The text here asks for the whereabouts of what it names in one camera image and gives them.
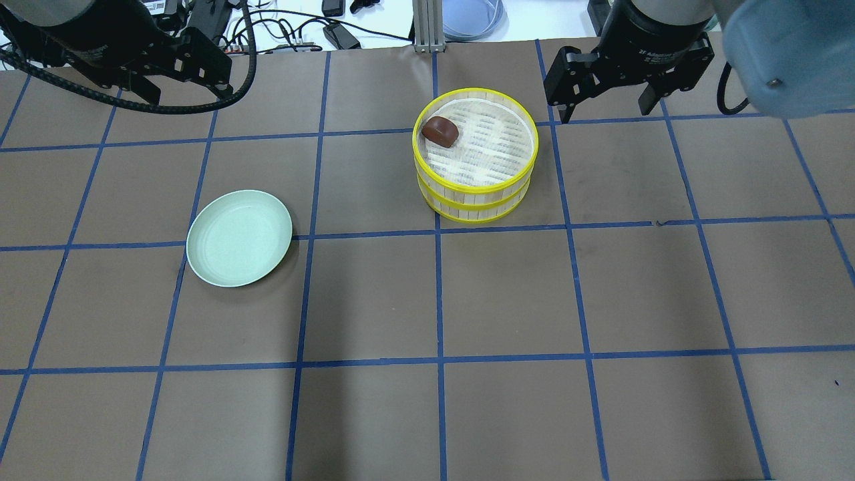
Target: black connector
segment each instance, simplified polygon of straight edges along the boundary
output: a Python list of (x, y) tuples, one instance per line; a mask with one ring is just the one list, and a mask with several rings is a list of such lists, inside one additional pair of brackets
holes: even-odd
[(374, 7), (380, 0), (353, 0), (351, 3), (351, 13), (355, 14), (364, 7)]
[(347, 31), (344, 25), (337, 21), (331, 22), (323, 28), (324, 37), (327, 37), (329, 43), (333, 44), (339, 50), (361, 49), (362, 45), (359, 40)]
[(340, 17), (345, 14), (345, 0), (323, 0), (321, 10), (325, 17)]

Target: cable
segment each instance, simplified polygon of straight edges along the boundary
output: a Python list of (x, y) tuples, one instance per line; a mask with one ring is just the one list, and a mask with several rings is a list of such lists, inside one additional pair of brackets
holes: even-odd
[(724, 93), (728, 89), (728, 78), (730, 78), (730, 70), (732, 67), (730, 66), (730, 62), (724, 63), (724, 69), (722, 70), (722, 76), (718, 79), (718, 92), (716, 93), (716, 103), (718, 104), (718, 111), (722, 112), (725, 116), (732, 116), (734, 114), (740, 113), (745, 107), (748, 106), (748, 98), (740, 102), (739, 105), (733, 107), (733, 109), (729, 109), (724, 104)]
[[(249, 25), (251, 22), (250, 8), (247, 0), (244, 0), (241, 3), (241, 10), (244, 14), (244, 22)], [(247, 31), (247, 37), (249, 38), (250, 61), (243, 85), (241, 85), (240, 88), (232, 95), (226, 98), (217, 100), (216, 102), (211, 102), (209, 104), (200, 105), (150, 105), (143, 104), (140, 102), (132, 102), (130, 100), (116, 98), (112, 95), (107, 95), (97, 90), (92, 90), (91, 88), (84, 87), (72, 81), (63, 79), (59, 75), (52, 74), (44, 70), (43, 68), (38, 68), (34, 65), (31, 65), (29, 62), (25, 62), (15, 54), (9, 54), (5, 51), (0, 50), (0, 60), (9, 63), (13, 67), (18, 68), (22, 72), (26, 72), (32, 75), (33, 77), (36, 77), (37, 79), (44, 80), (45, 82), (48, 82), (51, 85), (58, 86), (60, 88), (68, 90), (69, 92), (77, 93), (79, 95), (82, 95), (83, 97), (96, 100), (103, 104), (114, 105), (121, 109), (136, 110), (139, 112), (164, 115), (201, 114), (204, 112), (211, 112), (212, 110), (218, 110), (224, 107), (228, 107), (229, 105), (232, 105), (235, 102), (239, 101), (241, 98), (243, 98), (244, 95), (246, 95), (246, 93), (250, 90), (250, 87), (252, 86), (252, 81), (256, 77), (257, 66), (256, 37), (255, 34), (252, 32), (251, 28)]]
[(330, 21), (326, 20), (326, 19), (310, 18), (307, 21), (301, 23), (299, 27), (297, 27), (297, 36), (299, 38), (302, 38), (303, 37), (303, 27), (309, 25), (310, 23), (320, 23), (322, 25), (329, 25), (329, 22)]
[(388, 37), (388, 38), (390, 38), (390, 39), (403, 40), (404, 42), (412, 43), (412, 40), (407, 39), (406, 37), (400, 37), (400, 36), (398, 36), (398, 35), (392, 35), (391, 33), (377, 32), (376, 30), (368, 30), (367, 28), (363, 28), (363, 27), (360, 27), (360, 26), (358, 26), (358, 25), (354, 25), (354, 24), (352, 24), (352, 23), (350, 23), (350, 22), (347, 22), (347, 21), (340, 21), (340, 20), (336, 20), (336, 19), (334, 19), (334, 18), (325, 17), (325, 16), (322, 16), (322, 15), (305, 14), (305, 13), (303, 13), (303, 12), (297, 12), (297, 11), (294, 11), (294, 10), (282, 10), (282, 9), (265, 9), (265, 10), (256, 10), (256, 11), (254, 11), (254, 12), (250, 12), (250, 15), (255, 15), (255, 14), (264, 14), (264, 13), (269, 13), (269, 14), (291, 14), (291, 15), (301, 15), (301, 16), (304, 16), (304, 17), (311, 17), (311, 18), (315, 18), (315, 19), (319, 19), (319, 20), (337, 21), (338, 23), (340, 23), (340, 24), (342, 24), (342, 25), (347, 25), (348, 27), (353, 27), (353, 28), (356, 28), (357, 30), (362, 30), (363, 32), (366, 32), (366, 33), (371, 33), (371, 34), (373, 34), (373, 35), (381, 35), (381, 36), (383, 36), (383, 37)]

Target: electronic device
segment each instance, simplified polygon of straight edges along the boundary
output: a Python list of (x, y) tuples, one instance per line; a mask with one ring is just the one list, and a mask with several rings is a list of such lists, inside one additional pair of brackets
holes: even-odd
[(325, 17), (340, 17), (345, 14), (345, 0), (323, 0), (321, 11)]
[(344, 25), (337, 21), (330, 22), (323, 28), (324, 37), (339, 50), (361, 49), (362, 45), (356, 37), (347, 31)]

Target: blue tape line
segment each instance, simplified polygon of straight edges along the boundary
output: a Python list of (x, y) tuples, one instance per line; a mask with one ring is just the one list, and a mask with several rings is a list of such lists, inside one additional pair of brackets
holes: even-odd
[(106, 374), (116, 372), (157, 372), (156, 365), (106, 365), (92, 367), (35, 367), (32, 374)]
[(176, 139), (176, 140), (137, 140), (134, 142), (110, 142), (105, 147), (140, 147), (145, 145), (175, 145), (175, 144), (203, 144), (208, 139)]
[(363, 239), (370, 237), (402, 237), (407, 235), (433, 235), (432, 230), (390, 230), (377, 232), (352, 232), (343, 234), (318, 234), (315, 239)]
[(740, 347), (740, 354), (838, 353), (855, 351), (855, 344), (825, 344), (820, 346)]
[(548, 225), (521, 225), (521, 226), (495, 226), (495, 227), (452, 227), (440, 229), (443, 234), (475, 234), (479, 232), (525, 232), (530, 230), (561, 230), (566, 229), (562, 224)]
[(164, 372), (208, 372), (208, 371), (263, 371), (267, 369), (293, 369), (296, 362), (248, 362), (235, 364), (190, 364), (165, 365)]
[(722, 223), (780, 223), (780, 222), (797, 222), (797, 221), (822, 221), (823, 216), (769, 216), (769, 217), (731, 217), (731, 218), (715, 218), (715, 219), (700, 219), (700, 222), (706, 224), (722, 224)]
[[(540, 74), (546, 78), (546, 67), (543, 61), (543, 51), (540, 49), (540, 40), (534, 41), (537, 50)], [(603, 437), (603, 423), (600, 419), (599, 397), (597, 395), (597, 381), (593, 371), (593, 358), (591, 357), (591, 343), (588, 339), (587, 321), (585, 319), (585, 305), (582, 302), (582, 289), (579, 281), (579, 266), (576, 263), (576, 249), (573, 239), (573, 228), (570, 221), (570, 211), (567, 203), (567, 192), (564, 186), (564, 172), (561, 167), (561, 153), (558, 151), (558, 134), (556, 131), (555, 116), (552, 108), (549, 109), (550, 134), (552, 137), (552, 153), (555, 156), (555, 170), (558, 176), (558, 191), (561, 194), (561, 208), (564, 214), (564, 224), (567, 230), (567, 245), (570, 254), (570, 267), (573, 271), (573, 289), (576, 297), (576, 309), (579, 312), (579, 327), (581, 330), (582, 347), (585, 351), (585, 370), (588, 378), (588, 389), (591, 396), (591, 412), (593, 416), (594, 433), (597, 437), (597, 451), (599, 454), (599, 468), (604, 481), (609, 481), (609, 463), (605, 452), (605, 441)]]
[[(193, 195), (193, 204), (190, 209), (190, 220), (187, 223), (187, 229), (190, 229), (193, 220), (199, 208), (199, 198), (202, 195), (202, 185), (205, 180), (205, 171), (208, 168), (208, 157), (211, 148), (211, 139), (214, 138), (214, 128), (216, 126), (217, 114), (211, 116), (211, 123), (208, 128), (208, 141), (205, 143), (205, 152), (202, 156), (202, 164), (199, 167), (199, 177), (196, 182), (196, 192)], [(149, 417), (145, 423), (145, 433), (143, 434), (143, 444), (139, 450), (139, 462), (137, 463), (137, 481), (142, 481), (143, 471), (145, 469), (145, 460), (149, 453), (149, 443), (151, 441), (151, 431), (154, 428), (155, 415), (157, 414), (157, 402), (160, 400), (160, 391), (163, 385), (163, 373), (165, 372), (166, 359), (169, 354), (169, 343), (172, 340), (172, 329), (175, 324), (175, 313), (178, 311), (178, 299), (181, 295), (181, 285), (184, 283), (184, 273), (186, 272), (187, 256), (186, 253), (181, 258), (181, 265), (178, 268), (178, 275), (175, 277), (175, 291), (172, 295), (172, 305), (169, 307), (169, 317), (166, 324), (166, 333), (163, 336), (163, 345), (161, 348), (160, 364), (157, 367), (157, 377), (155, 379), (154, 392), (151, 395), (151, 404), (149, 406)]]
[(50, 310), (53, 308), (53, 302), (56, 298), (56, 291), (59, 288), (62, 273), (65, 271), (65, 265), (68, 262), (68, 254), (71, 252), (71, 246), (74, 243), (74, 236), (77, 234), (77, 228), (80, 226), (80, 219), (83, 217), (83, 210), (86, 207), (86, 200), (89, 198), (92, 182), (95, 180), (95, 173), (98, 169), (98, 164), (101, 162), (103, 145), (107, 141), (107, 135), (109, 134), (110, 127), (113, 125), (115, 109), (116, 107), (113, 107), (110, 111), (109, 117), (107, 118), (107, 125), (104, 126), (103, 135), (101, 136), (101, 146), (98, 147), (95, 159), (92, 161), (89, 177), (86, 179), (86, 186), (83, 189), (83, 195), (80, 198), (80, 204), (77, 207), (77, 214), (74, 216), (74, 223), (71, 226), (71, 232), (68, 233), (68, 241), (66, 242), (65, 249), (62, 253), (62, 261), (59, 264), (59, 268), (56, 270), (56, 277), (54, 278), (53, 286), (50, 288), (50, 295), (48, 296), (47, 304), (44, 307), (44, 314), (42, 315), (42, 320), (38, 325), (36, 339), (32, 345), (32, 350), (30, 351), (30, 358), (27, 361), (27, 370), (24, 372), (24, 376), (21, 379), (21, 386), (18, 388), (18, 394), (15, 396), (15, 404), (12, 406), (12, 412), (9, 414), (9, 421), (6, 424), (6, 430), (3, 432), (3, 440), (0, 442), (0, 462), (3, 462), (3, 456), (6, 454), (6, 447), (9, 445), (9, 438), (12, 436), (12, 428), (15, 426), (15, 419), (18, 417), (18, 410), (21, 409), (21, 400), (24, 398), (24, 391), (27, 389), (27, 383), (29, 382), (30, 376), (32, 375), (32, 369), (36, 363), (36, 355), (38, 354), (38, 348), (41, 346), (42, 338), (44, 337), (44, 330), (47, 328)]
[[(855, 219), (855, 214), (832, 214), (829, 217), (833, 219)], [(803, 221), (822, 221), (826, 217), (822, 215), (806, 215), (806, 216), (772, 216), (772, 217), (722, 217), (699, 219), (706, 224), (730, 224), (730, 223), (778, 223), (778, 222), (803, 222)], [(654, 223), (651, 221), (626, 221), (626, 222), (611, 222), (611, 223), (571, 223), (570, 228), (576, 229), (619, 229), (619, 228), (634, 228), (634, 227), (651, 227), (654, 225), (660, 227), (669, 227), (677, 225), (694, 225), (693, 219), (677, 219), (665, 222)], [(487, 227), (452, 227), (440, 229), (442, 234), (476, 234), (480, 232), (526, 232), (536, 230), (561, 230), (567, 227), (563, 224), (542, 224), (542, 225), (517, 225), (517, 226), (487, 226)], [(421, 230), (388, 230), (374, 232), (345, 232), (337, 234), (318, 234), (315, 239), (354, 239), (354, 238), (374, 238), (374, 237), (400, 237), (400, 236), (418, 236), (418, 235), (434, 235), (433, 229)], [(307, 241), (308, 235), (294, 235), (294, 241)], [(114, 244), (72, 244), (71, 250), (85, 249), (145, 249), (156, 247), (172, 247), (184, 246), (184, 240), (166, 240), (163, 242), (120, 242)], [(23, 252), (23, 251), (61, 251), (65, 249), (63, 244), (53, 244), (44, 246), (0, 246), (0, 252)]]
[(739, 119), (739, 118), (750, 118), (750, 117), (765, 117), (766, 115), (761, 114), (759, 112), (747, 112), (747, 113), (739, 113), (733, 114), (731, 116), (725, 116), (724, 114), (699, 114), (693, 116), (670, 116), (671, 121), (684, 121), (684, 120), (710, 120), (710, 119)]
[(312, 260), (315, 256), (315, 232), (318, 220), (318, 197), (321, 191), (321, 159), (323, 157), (323, 131), (327, 117), (327, 95), (329, 94), (330, 52), (324, 62), (323, 89), (321, 91), (321, 120), (318, 123), (318, 150), (315, 157), (315, 186), (312, 193), (312, 215), (309, 226), (309, 247), (306, 253), (306, 273), (303, 280), (303, 304), (300, 310), (300, 333), (297, 342), (297, 367), (294, 372), (294, 390), (291, 398), (291, 424), (288, 427), (288, 450), (286, 452), (285, 479), (291, 481), (294, 470), (294, 447), (297, 443), (297, 419), (299, 414), (300, 384), (303, 381), (303, 357), (306, 347), (306, 323), (309, 316), (309, 290), (312, 278)]
[(823, 212), (823, 220), (828, 223), (828, 228), (831, 230), (831, 237), (834, 238), (834, 243), (837, 245), (837, 251), (840, 253), (840, 258), (843, 259), (843, 265), (846, 267), (846, 273), (849, 274), (849, 281), (853, 286), (855, 286), (855, 270), (852, 268), (852, 261), (846, 253), (846, 248), (843, 247), (843, 241), (837, 233), (837, 228), (834, 225), (834, 221), (832, 221), (832, 217), (828, 214), (828, 207), (826, 207), (823, 195), (819, 193), (817, 182), (814, 181), (813, 174), (811, 174), (811, 170), (807, 166), (807, 161), (805, 161), (805, 156), (801, 151), (801, 147), (799, 147), (799, 142), (796, 140), (795, 134), (793, 133), (793, 128), (790, 127), (790, 122), (787, 122), (786, 120), (783, 122), (784, 128), (787, 130), (787, 135), (790, 137), (790, 142), (793, 144), (793, 150), (796, 152), (796, 157), (799, 158), (799, 163), (801, 164), (802, 170), (805, 172), (805, 177), (807, 177), (807, 181), (811, 184), (813, 195), (817, 198), (819, 209)]
[(65, 246), (55, 244), (52, 246), (6, 246), (0, 247), (0, 252), (24, 252), (24, 251), (62, 251)]
[[(855, 109), (831, 110), (826, 112), (828, 115), (834, 114), (849, 114), (855, 112)], [(682, 120), (702, 120), (702, 119), (727, 119), (727, 118), (745, 118), (745, 117), (762, 117), (763, 114), (749, 113), (736, 114), (733, 116), (723, 116), (720, 114), (705, 114), (696, 116), (672, 116), (672, 121)], [(641, 116), (641, 117), (615, 117), (605, 119), (575, 119), (570, 120), (569, 125), (575, 124), (599, 124), (599, 123), (626, 123), (626, 122), (660, 122), (663, 121), (662, 116)], [(538, 127), (548, 127), (551, 125), (561, 126), (560, 121), (550, 120), (546, 122), (536, 122)], [(296, 139), (305, 137), (339, 137), (345, 135), (376, 135), (376, 134), (408, 134), (412, 132), (411, 128), (381, 128), (371, 130), (343, 130), (338, 132), (305, 132), (295, 134), (260, 134), (260, 135), (234, 135), (227, 137), (214, 137), (212, 142), (234, 142), (241, 140), (271, 140), (271, 139)], [(172, 145), (172, 144), (190, 144), (207, 142), (207, 139), (176, 139), (176, 140), (141, 140), (134, 142), (114, 142), (107, 143), (103, 146), (106, 148), (113, 147), (128, 147), (139, 145)], [(63, 151), (73, 149), (93, 149), (100, 147), (99, 144), (77, 144), (77, 145), (36, 145), (30, 147), (0, 147), (0, 153), (5, 152), (22, 152), (22, 151)]]
[(323, 132), (321, 137), (342, 137), (345, 135), (379, 135), (379, 134), (409, 134), (412, 128), (376, 128), (373, 130), (342, 130), (339, 132)]
[[(630, 122), (661, 122), (663, 118), (661, 116), (647, 116), (647, 117), (617, 117), (612, 119), (571, 119), (565, 125), (587, 125), (587, 124), (598, 124), (598, 123), (630, 123)], [(560, 121), (551, 121), (551, 125), (553, 127), (562, 125)]]
[(317, 132), (306, 132), (298, 134), (262, 134), (262, 135), (229, 135), (227, 137), (214, 137), (214, 142), (240, 142), (241, 140), (275, 140), (275, 139), (302, 139), (306, 137), (315, 138)]
[(431, 53), (431, 85), (433, 86), (433, 98), (439, 97), (439, 65), (437, 63), (436, 51)]
[(7, 152), (41, 152), (41, 151), (75, 151), (79, 149), (97, 149), (98, 144), (75, 144), (75, 145), (42, 145), (37, 147), (3, 147), (0, 153)]
[(494, 354), (479, 356), (446, 356), (446, 364), (472, 364), (486, 362), (536, 362), (556, 360), (585, 360), (584, 353), (545, 353), (545, 354)]
[(698, 214), (698, 206), (695, 203), (694, 195), (692, 194), (692, 185), (689, 183), (688, 174), (686, 172), (686, 165), (683, 163), (683, 157), (680, 154), (680, 146), (677, 144), (677, 137), (674, 133), (674, 126), (671, 123), (671, 120), (668, 115), (668, 107), (665, 105), (665, 102), (659, 102), (662, 105), (662, 112), (665, 116), (665, 126), (668, 129), (668, 136), (671, 139), (671, 146), (674, 148), (674, 156), (677, 161), (677, 166), (680, 169), (680, 177), (683, 180), (683, 184), (686, 187), (686, 196), (688, 197), (689, 206), (692, 209), (692, 217), (695, 221), (695, 226), (698, 230), (698, 237), (700, 238), (700, 245), (702, 250), (704, 251), (704, 260), (706, 262), (706, 268), (710, 274), (710, 281), (712, 282), (712, 290), (716, 296), (716, 303), (718, 305), (718, 312), (722, 318), (722, 327), (724, 328), (724, 335), (728, 339), (728, 349), (730, 352), (730, 357), (734, 362), (734, 371), (736, 372), (736, 380), (740, 386), (740, 392), (742, 394), (742, 401), (745, 404), (746, 416), (748, 417), (748, 424), (751, 427), (752, 437), (754, 438), (754, 446), (757, 449), (758, 459), (760, 461), (760, 467), (763, 469), (763, 475), (766, 479), (771, 479), (771, 474), (769, 470), (769, 462), (766, 460), (766, 452), (763, 447), (763, 440), (760, 438), (760, 430), (757, 427), (757, 420), (754, 418), (754, 409), (752, 408), (751, 398), (748, 395), (748, 387), (746, 385), (745, 376), (742, 373), (742, 364), (740, 363), (740, 357), (738, 351), (736, 350), (736, 342), (734, 341), (733, 332), (730, 329), (730, 321), (728, 319), (727, 310), (724, 307), (724, 298), (722, 297), (722, 290), (718, 284), (718, 277), (716, 275), (716, 268), (712, 263), (712, 256), (710, 255), (710, 247), (706, 242), (706, 235), (704, 234), (704, 225), (700, 222), (700, 216)]
[(73, 244), (71, 250), (85, 249), (153, 249), (157, 247), (183, 247), (184, 240), (168, 240), (166, 242), (119, 242), (116, 244)]
[[(439, 59), (437, 52), (431, 54), (431, 71), (433, 77), (433, 98), (439, 96)], [(442, 308), (442, 228), (439, 214), (433, 214), (433, 235), (436, 248), (436, 355), (437, 355), (437, 400), (439, 415), (439, 480), (448, 480), (448, 443), (445, 431), (445, 334), (443, 328)]]
[[(855, 351), (855, 344), (822, 344), (816, 346), (770, 346), (737, 347), (739, 355), (786, 354), (786, 353), (844, 353)], [(477, 364), (498, 362), (538, 362), (560, 360), (591, 359), (655, 359), (655, 358), (691, 358), (729, 355), (730, 349), (684, 349), (672, 351), (615, 351), (584, 353), (540, 353), (540, 354), (493, 354), (466, 355), (426, 358), (378, 358), (378, 359), (339, 359), (303, 361), (303, 369), (327, 369), (334, 367), (388, 366), (388, 365), (431, 365), (431, 364)], [(190, 364), (165, 365), (164, 372), (202, 372), (202, 371), (258, 371), (267, 369), (296, 369), (295, 362), (255, 362), (231, 364)], [(104, 372), (157, 372), (159, 365), (112, 365), (87, 367), (34, 367), (31, 375), (45, 374), (92, 374)], [(0, 369), (0, 376), (20, 376), (26, 368)]]
[(24, 84), (21, 86), (21, 92), (18, 93), (18, 98), (15, 100), (15, 105), (12, 111), (9, 112), (9, 119), (6, 121), (6, 127), (3, 128), (3, 133), (0, 134), (0, 145), (6, 140), (6, 135), (9, 134), (9, 129), (12, 128), (12, 121), (15, 119), (15, 114), (18, 113), (18, 107), (21, 107), (21, 100), (24, 99), (24, 94), (27, 93), (27, 86), (30, 85), (30, 75), (24, 79)]
[(571, 229), (612, 229), (622, 227), (651, 227), (651, 221), (637, 221), (624, 223), (571, 223)]
[(646, 359), (646, 358), (693, 358), (702, 356), (729, 355), (730, 349), (684, 349), (677, 351), (623, 351), (614, 353), (592, 353), (594, 359)]

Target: plate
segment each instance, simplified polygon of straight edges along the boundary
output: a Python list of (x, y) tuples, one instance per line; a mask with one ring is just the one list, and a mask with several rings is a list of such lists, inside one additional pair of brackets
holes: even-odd
[(214, 200), (187, 234), (187, 263), (203, 281), (221, 288), (255, 282), (282, 261), (291, 245), (288, 209), (259, 190), (238, 190)]

